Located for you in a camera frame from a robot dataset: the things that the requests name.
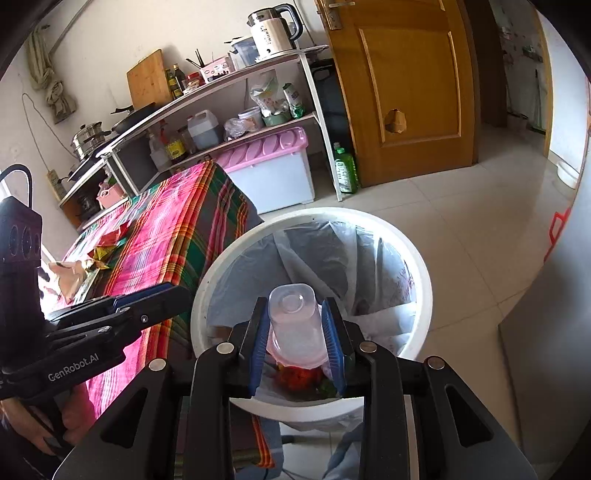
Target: cardboard patch on door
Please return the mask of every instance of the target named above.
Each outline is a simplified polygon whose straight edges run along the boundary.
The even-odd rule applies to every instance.
[[[398,109],[390,110],[384,118],[386,130],[392,134],[401,134],[406,130],[406,116]]]

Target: person's hand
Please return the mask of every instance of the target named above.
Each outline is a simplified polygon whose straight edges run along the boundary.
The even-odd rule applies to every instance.
[[[45,441],[45,439],[53,437],[31,417],[20,401],[15,398],[2,400],[2,409],[15,432],[26,438],[43,453],[54,455]],[[32,409],[51,428],[49,419],[35,407],[32,407]],[[88,398],[86,384],[77,385],[72,389],[72,394],[61,410],[61,420],[67,429],[64,440],[71,445],[78,444],[92,427],[95,422],[95,409]]]

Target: pink storage box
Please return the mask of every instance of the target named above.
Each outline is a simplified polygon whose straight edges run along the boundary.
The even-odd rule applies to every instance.
[[[306,132],[295,127],[226,150],[216,161],[265,213],[314,201],[307,146]]]

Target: white shelf unit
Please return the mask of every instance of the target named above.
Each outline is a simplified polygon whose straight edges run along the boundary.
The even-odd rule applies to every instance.
[[[314,79],[312,77],[312,73],[309,66],[309,57],[311,55],[317,54],[318,52],[326,48],[328,48],[328,46],[324,45],[318,47],[305,48],[303,50],[293,50],[286,52],[282,56],[274,57],[272,59],[262,61],[242,70],[238,70],[237,72],[227,74],[221,77],[220,79],[215,80],[214,82],[205,84],[195,92],[186,94],[168,103],[158,111],[154,112],[149,117],[134,125],[132,128],[127,130],[127,132],[115,138],[105,148],[103,148],[98,153],[100,160],[99,162],[97,162],[95,166],[93,166],[92,170],[96,172],[99,168],[107,166],[108,170],[110,170],[115,175],[115,178],[117,179],[123,190],[130,197],[132,197],[145,191],[147,188],[150,187],[150,185],[154,184],[155,181],[164,180],[165,178],[170,176],[170,171],[174,171],[181,165],[187,164],[189,162],[196,163],[200,161],[202,158],[205,158],[206,155],[220,153],[226,148],[235,147],[241,143],[247,142],[249,140],[254,140],[256,138],[260,138],[274,131],[280,132],[282,130],[292,128],[295,125],[300,124],[302,122],[315,121],[317,122],[320,128],[320,132],[322,134],[324,148],[326,149],[326,155],[329,160],[330,169],[333,177],[333,184],[335,186],[336,196],[337,199],[341,201],[342,195],[339,190],[339,183],[336,175],[335,158],[332,151],[332,145],[330,142],[330,138],[328,136],[326,123],[324,121],[324,115],[322,113],[322,106],[320,104],[318,93],[316,91],[316,86],[314,84]],[[298,63],[301,65],[301,69],[304,73],[304,78],[306,81],[305,85],[307,85],[309,89],[311,102],[313,104],[313,111],[311,113],[304,115],[300,119],[295,119],[282,125],[267,127],[257,132],[245,135],[242,138],[238,138],[236,140],[228,142],[223,142],[222,144],[217,145],[214,148],[198,152],[195,155],[191,155],[189,158],[186,158],[182,162],[168,168],[167,171],[158,171],[152,162],[138,161],[138,158],[149,158],[149,147],[147,140],[145,142],[134,142],[133,140],[138,140],[142,135],[145,136],[145,133],[149,127],[157,125],[161,120],[165,120],[169,116],[181,112],[188,106],[192,106],[192,108],[195,109],[195,102],[204,100],[215,92],[219,92],[223,89],[226,89],[232,85],[237,84],[238,82],[247,81],[248,77],[253,76],[255,74],[268,72],[269,70],[273,70],[276,67],[283,66],[289,63]],[[237,112],[243,109],[242,106],[239,105],[237,105],[236,107]],[[75,187],[79,188],[79,183],[82,182],[81,184],[83,184],[83,180],[87,180],[86,177],[87,175],[80,179],[80,181],[76,183]],[[68,196],[71,197],[74,192],[75,189],[72,188],[72,190],[68,193]]]

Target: plastic container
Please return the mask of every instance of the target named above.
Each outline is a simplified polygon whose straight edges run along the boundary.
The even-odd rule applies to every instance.
[[[198,150],[207,150],[222,143],[222,127],[219,125],[217,117],[209,110],[187,118],[187,127]]]
[[[217,163],[260,214],[314,200],[307,146],[304,129],[295,127],[230,148]]]
[[[291,120],[289,112],[276,112],[273,115],[263,117],[265,125],[268,127],[274,127],[276,125],[286,124]]]
[[[125,197],[127,197],[127,195],[125,194],[121,186],[119,186],[119,184],[115,184],[108,189],[101,190],[96,199],[99,201],[100,206],[103,209],[107,209],[112,207],[115,203],[119,202],[120,200],[123,200]]]
[[[238,118],[240,120],[246,120],[249,132],[256,132],[265,126],[265,123],[262,121],[261,108],[258,106],[240,112]]]
[[[158,171],[167,170],[172,166],[170,157],[166,152],[166,148],[160,141],[160,139],[153,133],[150,133],[150,157],[156,165]]]
[[[191,134],[189,133],[189,128],[187,127],[187,125],[179,128],[177,132],[180,135],[181,140],[183,141],[185,150],[187,150],[187,152],[189,152],[190,155],[197,153],[197,147],[195,146],[193,137],[191,137]]]
[[[267,351],[282,365],[312,369],[329,360],[314,289],[281,285],[269,295],[271,328]]]
[[[203,277],[191,313],[191,339],[199,356],[214,345],[210,327],[249,320],[258,297],[288,283],[306,283],[321,303],[337,299],[343,318],[361,327],[386,319],[388,345],[415,359],[427,336],[433,292],[421,255],[396,227],[369,213],[342,208],[303,209],[280,215],[231,243]],[[414,314],[396,315],[399,309]],[[361,421],[363,398],[293,402],[263,378],[240,408],[298,429],[330,430]]]
[[[258,49],[252,37],[241,37],[230,42],[235,54],[237,54],[245,67],[254,65],[259,56]]]
[[[335,167],[342,193],[355,193],[359,187],[357,169],[353,155],[347,153],[338,142],[335,143]]]

